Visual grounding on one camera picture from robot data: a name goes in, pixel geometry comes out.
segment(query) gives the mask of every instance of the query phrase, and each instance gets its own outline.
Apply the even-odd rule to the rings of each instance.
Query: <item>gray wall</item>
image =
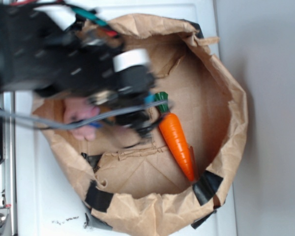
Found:
[[[246,89],[239,236],[295,236],[295,0],[216,0],[220,57]]]

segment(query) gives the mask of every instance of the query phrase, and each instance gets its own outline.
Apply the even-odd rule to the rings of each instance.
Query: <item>metal bracket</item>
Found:
[[[11,214],[9,208],[0,209],[0,236],[12,235]]]

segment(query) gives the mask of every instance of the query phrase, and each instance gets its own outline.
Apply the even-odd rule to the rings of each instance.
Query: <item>orange carrot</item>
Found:
[[[165,92],[159,92],[155,95],[155,100],[167,98],[168,94]],[[168,113],[158,126],[164,140],[184,174],[189,181],[193,181],[194,173],[190,151],[180,121],[175,114],[170,113],[166,104],[157,108],[162,114]]]

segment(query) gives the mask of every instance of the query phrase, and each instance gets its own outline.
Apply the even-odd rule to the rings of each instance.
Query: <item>brown paper bag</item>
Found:
[[[224,204],[240,163],[247,131],[246,94],[188,22],[132,14],[110,21],[124,35],[126,49],[146,48],[157,80],[154,92],[174,101],[193,149],[199,178],[190,183],[156,128],[150,142],[122,127],[103,127],[93,142],[67,131],[44,135],[68,181],[94,217],[114,231],[166,236],[193,224]],[[62,101],[45,100],[35,115],[62,121]],[[150,109],[151,119],[159,114]],[[97,171],[81,156],[102,155]]]

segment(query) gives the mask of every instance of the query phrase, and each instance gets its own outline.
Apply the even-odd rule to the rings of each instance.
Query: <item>cable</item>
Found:
[[[53,120],[40,118],[40,117],[33,117],[33,116],[28,116],[28,115],[20,115],[20,114],[10,113],[10,112],[3,111],[1,109],[0,109],[0,117],[12,118],[12,119],[22,119],[22,120],[27,120],[27,121],[31,121],[31,122],[40,123],[40,124],[45,124],[48,126],[45,128],[35,127],[38,129],[70,130],[70,129],[76,129],[76,128],[82,127],[84,125],[88,125],[94,121],[99,121],[99,120],[102,120],[102,119],[105,119],[108,117],[115,117],[115,116],[120,116],[120,115],[124,115],[127,113],[137,112],[137,111],[145,110],[150,107],[159,106],[159,105],[162,105],[165,103],[168,103],[168,101],[161,100],[161,101],[156,101],[156,102],[148,103],[148,104],[141,105],[141,106],[132,106],[132,107],[121,108],[121,109],[117,109],[117,110],[113,110],[113,111],[99,114],[95,117],[91,117],[91,118],[88,118],[85,120],[81,120],[81,121],[73,122],[73,123],[69,123],[69,124],[64,124],[64,123],[60,123],[60,122],[56,122]]]

